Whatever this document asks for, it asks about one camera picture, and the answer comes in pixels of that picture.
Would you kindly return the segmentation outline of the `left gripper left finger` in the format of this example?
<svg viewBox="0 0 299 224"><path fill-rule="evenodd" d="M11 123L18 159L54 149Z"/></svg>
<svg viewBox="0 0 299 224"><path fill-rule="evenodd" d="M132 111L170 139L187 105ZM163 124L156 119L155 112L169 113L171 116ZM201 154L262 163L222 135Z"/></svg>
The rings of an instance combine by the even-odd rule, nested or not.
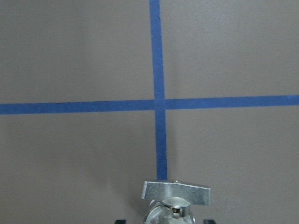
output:
<svg viewBox="0 0 299 224"><path fill-rule="evenodd" d="M116 224L126 224L126 219L116 220Z"/></svg>

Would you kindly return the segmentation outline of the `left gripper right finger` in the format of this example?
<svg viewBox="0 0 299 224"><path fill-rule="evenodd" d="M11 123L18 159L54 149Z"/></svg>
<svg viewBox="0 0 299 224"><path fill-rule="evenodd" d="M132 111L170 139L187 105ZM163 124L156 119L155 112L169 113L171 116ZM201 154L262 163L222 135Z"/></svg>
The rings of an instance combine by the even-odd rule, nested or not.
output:
<svg viewBox="0 0 299 224"><path fill-rule="evenodd" d="M204 219L203 224L214 224L214 220L213 219Z"/></svg>

